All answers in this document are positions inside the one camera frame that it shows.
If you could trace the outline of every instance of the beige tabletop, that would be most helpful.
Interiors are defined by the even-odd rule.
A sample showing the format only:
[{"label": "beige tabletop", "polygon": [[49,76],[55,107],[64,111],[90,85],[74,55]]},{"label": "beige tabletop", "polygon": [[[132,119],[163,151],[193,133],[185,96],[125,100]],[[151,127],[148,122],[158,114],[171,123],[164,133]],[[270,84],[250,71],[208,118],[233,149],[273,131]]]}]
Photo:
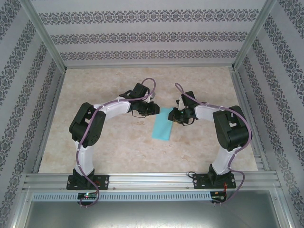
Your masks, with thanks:
[{"label": "beige tabletop", "polygon": [[[61,90],[55,117],[40,166],[40,173],[71,173],[76,149],[68,131],[84,102],[101,104],[132,90],[137,82],[156,80],[154,102],[176,107],[180,92],[192,90],[195,97],[214,105],[230,107],[238,100],[227,67],[69,69]],[[197,120],[193,125],[173,123],[169,141],[152,138],[155,116],[134,118],[123,114],[105,122],[95,144],[95,172],[186,172],[207,171],[219,150],[214,123]],[[232,167],[257,171],[251,147],[235,158]]]}]

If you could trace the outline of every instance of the patterned wallpaper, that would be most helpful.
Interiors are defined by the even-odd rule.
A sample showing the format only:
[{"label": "patterned wallpaper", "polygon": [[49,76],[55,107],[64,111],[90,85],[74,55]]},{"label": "patterned wallpaper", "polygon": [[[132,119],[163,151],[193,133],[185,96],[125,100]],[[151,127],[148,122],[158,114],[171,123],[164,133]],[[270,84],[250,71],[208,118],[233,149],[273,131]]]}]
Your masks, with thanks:
[{"label": "patterned wallpaper", "polygon": [[265,0],[34,0],[65,64],[231,64]]},{"label": "patterned wallpaper", "polygon": [[0,228],[33,171],[62,77],[17,0],[0,1]]},{"label": "patterned wallpaper", "polygon": [[238,69],[296,227],[304,227],[303,15],[304,1],[278,1]]}]

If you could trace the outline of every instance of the blue cloth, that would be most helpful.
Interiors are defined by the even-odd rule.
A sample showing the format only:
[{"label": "blue cloth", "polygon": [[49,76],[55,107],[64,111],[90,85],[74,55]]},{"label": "blue cloth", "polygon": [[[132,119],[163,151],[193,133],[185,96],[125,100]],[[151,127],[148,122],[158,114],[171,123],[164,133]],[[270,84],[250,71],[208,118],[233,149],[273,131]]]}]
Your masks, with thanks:
[{"label": "blue cloth", "polygon": [[173,121],[168,120],[169,112],[173,108],[161,108],[161,111],[156,115],[152,138],[169,140]]}]

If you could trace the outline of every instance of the black wire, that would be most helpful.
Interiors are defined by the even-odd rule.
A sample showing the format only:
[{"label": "black wire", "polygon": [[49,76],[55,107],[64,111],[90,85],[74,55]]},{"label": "black wire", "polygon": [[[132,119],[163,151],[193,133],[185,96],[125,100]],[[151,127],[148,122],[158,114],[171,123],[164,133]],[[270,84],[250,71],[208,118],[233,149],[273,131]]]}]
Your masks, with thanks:
[{"label": "black wire", "polygon": [[134,117],[136,117],[136,118],[146,118],[146,115],[145,115],[144,117],[135,116],[135,115],[133,114],[133,110],[132,110],[132,116],[134,116]]},{"label": "black wire", "polygon": [[182,123],[182,125],[183,125],[183,126],[189,126],[189,125],[193,124],[193,123],[194,123],[194,121],[195,121],[195,118],[193,118],[192,123],[187,124],[187,125],[185,125],[184,123]]},{"label": "black wire", "polygon": [[192,172],[192,171],[188,172],[188,177],[190,177],[191,179],[193,179],[193,175],[190,176],[190,173],[193,173],[193,175],[195,175],[196,173],[195,173],[195,172]]}]

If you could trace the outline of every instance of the robotic arm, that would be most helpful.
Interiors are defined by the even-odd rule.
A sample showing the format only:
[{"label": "robotic arm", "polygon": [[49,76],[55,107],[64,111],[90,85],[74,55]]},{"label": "robotic arm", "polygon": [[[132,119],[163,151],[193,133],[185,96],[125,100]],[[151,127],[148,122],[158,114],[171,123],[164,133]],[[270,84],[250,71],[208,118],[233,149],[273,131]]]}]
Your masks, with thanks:
[{"label": "robotic arm", "polygon": [[[72,121],[69,131],[72,134],[72,139],[75,141],[75,146],[79,150],[78,161],[79,165],[76,165],[73,169],[72,182],[74,186],[87,189],[90,187],[90,182],[83,176],[86,175],[91,180],[94,179],[94,167],[93,167],[93,152],[94,145],[98,141],[104,122],[124,113],[138,111],[142,116],[159,114],[160,108],[154,102],[150,102],[154,98],[153,92],[144,100],[140,99],[150,94],[148,87],[137,83],[133,90],[129,90],[124,94],[119,95],[113,102],[107,102],[104,104],[91,105],[89,103],[83,103],[78,110],[74,120]],[[79,142],[83,138],[85,131],[88,127],[87,120],[90,120],[93,113],[99,109],[94,119],[92,120],[91,127],[79,147]]]},{"label": "robotic arm", "polygon": [[[194,98],[192,91],[186,92],[187,95]],[[237,149],[244,146],[249,137],[248,129],[245,123],[235,114],[217,109],[200,105],[191,100],[184,94],[181,95],[179,100],[176,101],[178,108],[174,108],[168,116],[168,119],[184,126],[193,124],[195,120],[205,119],[213,121],[217,133],[220,149],[215,161],[210,165],[208,176],[204,180],[201,179],[201,185],[211,187],[223,186],[223,183],[228,183],[232,180],[232,174],[229,167],[229,162]],[[229,109],[241,114],[244,114],[239,106],[233,106]]]}]

